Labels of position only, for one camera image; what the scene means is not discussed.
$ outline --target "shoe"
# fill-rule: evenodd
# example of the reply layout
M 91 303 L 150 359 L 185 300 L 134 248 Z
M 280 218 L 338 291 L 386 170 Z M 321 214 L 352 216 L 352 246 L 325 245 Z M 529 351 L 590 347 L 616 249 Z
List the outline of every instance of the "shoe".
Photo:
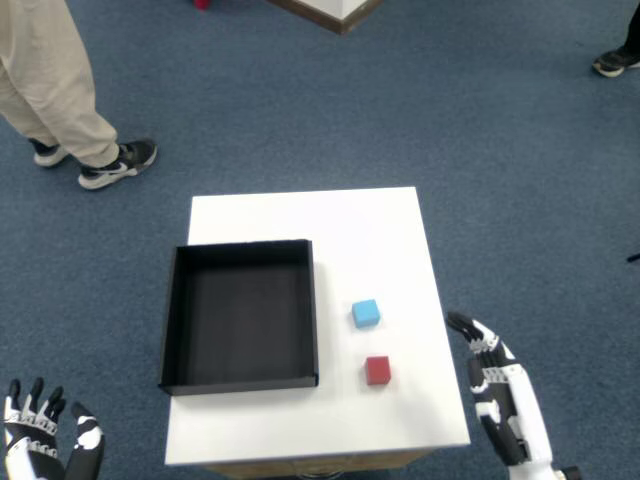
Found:
M 30 138 L 29 141 L 36 150 L 36 154 L 33 156 L 33 161 L 40 167 L 50 168 L 59 164 L 64 160 L 69 152 L 67 152 L 61 145 L 54 145 L 53 147 L 47 147 L 44 143 Z
M 617 77 L 625 68 L 637 67 L 640 67 L 640 53 L 630 52 L 624 46 L 600 55 L 593 62 L 593 68 L 609 78 Z
M 156 159 L 158 147 L 151 140 L 138 140 L 119 145 L 118 157 L 106 167 L 80 167 L 78 183 L 87 190 L 98 190 L 125 177 L 133 177 Z

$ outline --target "white sole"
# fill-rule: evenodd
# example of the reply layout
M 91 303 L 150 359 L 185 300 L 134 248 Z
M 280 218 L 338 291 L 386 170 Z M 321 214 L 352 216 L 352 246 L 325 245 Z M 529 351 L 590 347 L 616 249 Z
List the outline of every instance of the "white sole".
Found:
M 628 67 L 619 68 L 618 70 L 614 70 L 613 72 L 607 72 L 606 70 L 602 70 L 602 66 L 598 62 L 595 62 L 593 64 L 593 68 L 602 76 L 605 76 L 607 78 L 616 78 L 622 75 L 622 73 L 628 68 L 629 69 L 640 68 L 640 62 L 634 63 L 633 65 L 629 65 Z
M 155 146 L 153 149 L 153 153 L 151 154 L 149 159 L 137 168 L 132 168 L 131 170 L 127 170 L 126 172 L 118 173 L 115 175 L 101 175 L 95 180 L 88 180 L 84 175 L 80 175 L 78 177 L 78 183 L 82 188 L 86 190 L 99 190 L 108 185 L 116 183 L 119 180 L 122 180 L 124 177 L 135 177 L 151 166 L 151 164 L 155 161 L 157 154 L 158 147 Z
M 57 164 L 59 164 L 62 160 L 64 160 L 69 155 L 62 146 L 59 146 L 56 152 L 52 155 L 38 155 L 37 153 L 33 156 L 33 161 L 36 165 L 43 168 L 51 168 Z

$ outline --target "cube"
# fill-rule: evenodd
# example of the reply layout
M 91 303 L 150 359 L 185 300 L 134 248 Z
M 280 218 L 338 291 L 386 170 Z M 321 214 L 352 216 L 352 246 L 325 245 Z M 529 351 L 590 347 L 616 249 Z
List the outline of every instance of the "cube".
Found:
M 389 357 L 367 357 L 367 385 L 386 385 L 391 380 Z
M 372 327 L 380 321 L 380 312 L 375 300 L 354 303 L 351 307 L 351 313 L 353 313 L 353 319 L 358 328 Z

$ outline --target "white robotic hand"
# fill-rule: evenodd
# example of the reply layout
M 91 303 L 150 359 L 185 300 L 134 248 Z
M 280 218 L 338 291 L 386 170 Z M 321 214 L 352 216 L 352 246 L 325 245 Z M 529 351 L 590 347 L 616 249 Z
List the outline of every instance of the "white robotic hand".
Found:
M 65 469 L 58 459 L 58 417 L 65 407 L 62 387 L 38 410 L 44 381 L 38 378 L 21 409 L 20 382 L 13 380 L 5 400 L 5 465 L 10 480 L 96 480 L 104 454 L 104 435 L 91 413 L 79 403 L 71 407 L 77 442 Z
M 529 375 L 500 337 L 466 315 L 449 312 L 447 324 L 462 333 L 476 414 L 510 480 L 581 480 L 577 467 L 554 470 L 549 437 Z

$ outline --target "khaki pants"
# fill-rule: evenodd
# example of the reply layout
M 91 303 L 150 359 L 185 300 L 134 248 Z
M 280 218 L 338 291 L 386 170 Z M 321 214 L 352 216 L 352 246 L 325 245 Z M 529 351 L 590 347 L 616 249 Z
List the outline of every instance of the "khaki pants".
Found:
M 116 131 L 95 111 L 93 75 L 64 0 L 0 0 L 0 113 L 28 138 L 103 167 Z

